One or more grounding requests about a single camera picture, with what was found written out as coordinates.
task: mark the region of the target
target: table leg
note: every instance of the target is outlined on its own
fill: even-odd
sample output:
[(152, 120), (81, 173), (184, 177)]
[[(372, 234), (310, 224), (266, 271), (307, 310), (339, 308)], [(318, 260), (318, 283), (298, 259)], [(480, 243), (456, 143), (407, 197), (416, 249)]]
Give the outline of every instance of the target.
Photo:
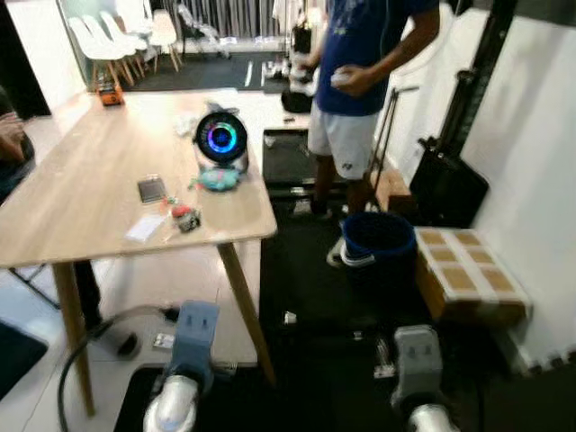
[(246, 283), (246, 277), (242, 271), (242, 266), (236, 254), (236, 249), (232, 243), (224, 243), (218, 245), (218, 252), (226, 268), (226, 274), (230, 281), (230, 286), (236, 297), (236, 302), (242, 313), (242, 318), (246, 323), (248, 333), (254, 342), (256, 347), (256, 352), (260, 360), (260, 364), (264, 369), (264, 374), (268, 381), (272, 384), (276, 384), (276, 377), (274, 373), (274, 368), (272, 367), (272, 361), (270, 360), (270, 355), (268, 354), (268, 346), (266, 345), (266, 340), (264, 339), (264, 333), (260, 328), (260, 323), (258, 322), (258, 316), (256, 314), (256, 308), (250, 297), (250, 291), (248, 290), (248, 284)]
[[(82, 310), (80, 309), (74, 265), (73, 263), (58, 263), (53, 264), (52, 269), (54, 271), (56, 289), (58, 290), (60, 308), (62, 309), (64, 327), (66, 328), (68, 347), (72, 350), (77, 347), (86, 333)], [(95, 414), (95, 407), (86, 351), (76, 360), (76, 372), (80, 381), (80, 391), (84, 400), (86, 414), (88, 417), (92, 417)]]

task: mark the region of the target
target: person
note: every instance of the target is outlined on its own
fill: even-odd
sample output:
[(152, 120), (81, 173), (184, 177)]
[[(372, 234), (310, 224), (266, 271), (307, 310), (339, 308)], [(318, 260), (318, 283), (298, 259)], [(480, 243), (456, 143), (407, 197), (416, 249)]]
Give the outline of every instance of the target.
[[(34, 146), (24, 133), (23, 121), (0, 86), (0, 206), (35, 167)], [(85, 328), (90, 331), (103, 321), (99, 310), (100, 289), (90, 261), (74, 263), (74, 271)], [(119, 330), (107, 336), (106, 342), (120, 358), (132, 358), (140, 348), (134, 333), (125, 334)]]
[[(409, 17), (414, 28), (401, 41)], [(336, 173), (348, 181), (348, 212), (365, 209), (371, 191), (366, 170), (388, 77), (436, 38), (439, 23), (438, 0), (328, 1), (323, 42), (299, 65), (309, 70), (319, 66), (320, 73), (308, 135), (317, 160), (315, 191), (296, 212), (329, 217)], [(328, 252), (329, 264), (341, 264), (343, 241)]]

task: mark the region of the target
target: orange object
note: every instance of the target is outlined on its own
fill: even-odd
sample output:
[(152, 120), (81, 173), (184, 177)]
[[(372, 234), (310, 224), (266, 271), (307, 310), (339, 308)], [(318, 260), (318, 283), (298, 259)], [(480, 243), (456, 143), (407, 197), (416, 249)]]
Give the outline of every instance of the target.
[(97, 94), (100, 96), (100, 100), (104, 106), (124, 104), (122, 88), (119, 85), (107, 85), (104, 88), (98, 88)]

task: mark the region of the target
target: blue bucket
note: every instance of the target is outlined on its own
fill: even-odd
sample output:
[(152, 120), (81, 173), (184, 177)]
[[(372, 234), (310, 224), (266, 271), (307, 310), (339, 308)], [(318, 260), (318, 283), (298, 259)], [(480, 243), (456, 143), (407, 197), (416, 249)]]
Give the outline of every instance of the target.
[(354, 289), (401, 302), (415, 289), (416, 236), (405, 219), (387, 212), (345, 220), (340, 255)]

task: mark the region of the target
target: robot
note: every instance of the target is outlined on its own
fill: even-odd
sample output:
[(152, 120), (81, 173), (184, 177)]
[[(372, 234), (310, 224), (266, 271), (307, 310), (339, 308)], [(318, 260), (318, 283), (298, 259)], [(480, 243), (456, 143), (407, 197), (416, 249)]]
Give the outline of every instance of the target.
[[(219, 307), (187, 301), (176, 323), (172, 358), (162, 390), (148, 406), (144, 432), (191, 432), (198, 400), (210, 391), (214, 371), (210, 352)], [(391, 398), (410, 432), (458, 432), (440, 402), (442, 358), (436, 332), (430, 326), (398, 328), (396, 366), (399, 384)]]
[(214, 382), (210, 352), (219, 310), (205, 301), (187, 301), (180, 308), (172, 358), (162, 391), (146, 411), (144, 432), (192, 431), (198, 399)]

